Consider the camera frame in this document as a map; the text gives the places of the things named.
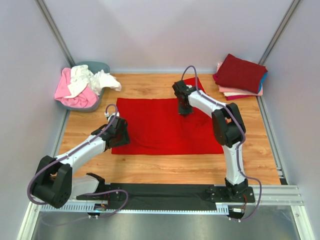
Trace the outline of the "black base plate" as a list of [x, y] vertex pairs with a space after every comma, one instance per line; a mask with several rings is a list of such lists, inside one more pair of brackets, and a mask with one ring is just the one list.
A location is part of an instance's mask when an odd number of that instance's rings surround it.
[[206, 184], [147, 184], [111, 183], [98, 192], [125, 190], [128, 192], [126, 204], [149, 207], [180, 207], [208, 209], [216, 203], [254, 203], [253, 189], [248, 187], [242, 193], [232, 195], [225, 186]]

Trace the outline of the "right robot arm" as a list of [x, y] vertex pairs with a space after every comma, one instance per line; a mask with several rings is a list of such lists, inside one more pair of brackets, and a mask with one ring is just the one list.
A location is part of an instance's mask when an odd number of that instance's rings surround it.
[[172, 88], [178, 99], [179, 114], [187, 116], [196, 108], [212, 119], [214, 137], [222, 146], [226, 162], [225, 187], [214, 196], [231, 202], [241, 201], [249, 186], [242, 154], [246, 128], [238, 106], [213, 99], [195, 86], [186, 85], [183, 80], [175, 82]]

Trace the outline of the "dark red folded t-shirt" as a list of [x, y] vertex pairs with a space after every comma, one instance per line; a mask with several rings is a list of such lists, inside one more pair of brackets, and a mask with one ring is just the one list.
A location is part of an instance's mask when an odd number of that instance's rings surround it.
[[217, 72], [213, 74], [213, 79], [221, 87], [258, 94], [261, 90], [261, 82], [267, 73], [265, 66], [240, 59], [229, 53]]

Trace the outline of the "white folded t-shirt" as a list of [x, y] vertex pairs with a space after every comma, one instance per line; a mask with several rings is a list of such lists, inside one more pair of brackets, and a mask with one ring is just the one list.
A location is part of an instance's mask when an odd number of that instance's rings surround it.
[[224, 92], [223, 93], [225, 97], [235, 97], [235, 96], [241, 96], [242, 94], [239, 92]]

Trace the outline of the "blue folded t-shirt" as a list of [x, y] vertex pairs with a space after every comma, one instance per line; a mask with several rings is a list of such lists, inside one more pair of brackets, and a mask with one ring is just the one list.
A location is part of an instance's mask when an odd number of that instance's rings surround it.
[[266, 72], [266, 73], [263, 75], [263, 77], [261, 78], [261, 80], [260, 80], [259, 88], [258, 88], [258, 90], [259, 90], [258, 95], [259, 95], [259, 96], [261, 96], [261, 95], [263, 94], [263, 83], [264, 83], [264, 81], [266, 80], [267, 75], [268, 75], [268, 72]]

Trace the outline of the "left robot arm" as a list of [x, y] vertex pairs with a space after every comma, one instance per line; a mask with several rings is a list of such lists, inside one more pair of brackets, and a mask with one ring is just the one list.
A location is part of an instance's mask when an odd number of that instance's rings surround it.
[[56, 157], [46, 155], [40, 160], [27, 186], [29, 200], [56, 209], [78, 196], [101, 200], [107, 191], [105, 179], [94, 173], [74, 177], [74, 173], [92, 158], [129, 143], [128, 122], [122, 117], [110, 116], [107, 124], [94, 130], [76, 147]]

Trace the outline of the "magenta folded t-shirt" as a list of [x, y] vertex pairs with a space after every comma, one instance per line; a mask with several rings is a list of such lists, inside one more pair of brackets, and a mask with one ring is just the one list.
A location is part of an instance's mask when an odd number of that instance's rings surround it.
[[256, 97], [256, 95], [232, 95], [232, 96], [226, 96], [225, 98], [227, 101], [231, 101], [231, 100], [245, 99], [250, 97]]

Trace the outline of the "grey laundry basket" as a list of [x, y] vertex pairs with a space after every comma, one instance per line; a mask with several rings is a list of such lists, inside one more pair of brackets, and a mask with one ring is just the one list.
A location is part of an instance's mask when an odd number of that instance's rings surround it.
[[110, 67], [98, 61], [82, 61], [72, 68], [65, 67], [54, 94], [56, 105], [68, 111], [95, 111], [101, 102], [104, 89], [96, 83], [92, 84], [91, 78], [101, 71], [108, 74]]

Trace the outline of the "light pink folded t-shirt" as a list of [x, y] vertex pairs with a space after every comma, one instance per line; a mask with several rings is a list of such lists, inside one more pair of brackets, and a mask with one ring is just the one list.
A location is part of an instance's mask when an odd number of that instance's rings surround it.
[[250, 92], [247, 90], [242, 90], [242, 89], [238, 89], [238, 88], [230, 88], [230, 87], [223, 87], [223, 86], [218, 86], [218, 90], [221, 93], [241, 93], [241, 95], [256, 95], [256, 96], [262, 96], [262, 95], [258, 95], [258, 93], [254, 93], [254, 92]]

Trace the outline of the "pink crumpled t-shirt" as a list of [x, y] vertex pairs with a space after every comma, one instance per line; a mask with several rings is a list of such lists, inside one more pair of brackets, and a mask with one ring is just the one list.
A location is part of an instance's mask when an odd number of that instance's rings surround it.
[[71, 83], [71, 70], [68, 67], [62, 70], [54, 99], [66, 107], [76, 109], [92, 107], [97, 103], [98, 95], [91, 90], [87, 81]]

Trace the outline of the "white crumpled t-shirt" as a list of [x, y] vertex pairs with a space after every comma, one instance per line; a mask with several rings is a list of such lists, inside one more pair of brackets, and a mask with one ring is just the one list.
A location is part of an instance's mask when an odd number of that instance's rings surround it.
[[110, 73], [105, 73], [103, 69], [98, 73], [92, 73], [86, 64], [72, 67], [70, 75], [71, 83], [86, 81], [87, 85], [98, 96], [101, 94], [103, 88], [111, 88], [118, 92], [122, 90], [122, 86], [115, 76], [112, 76]]

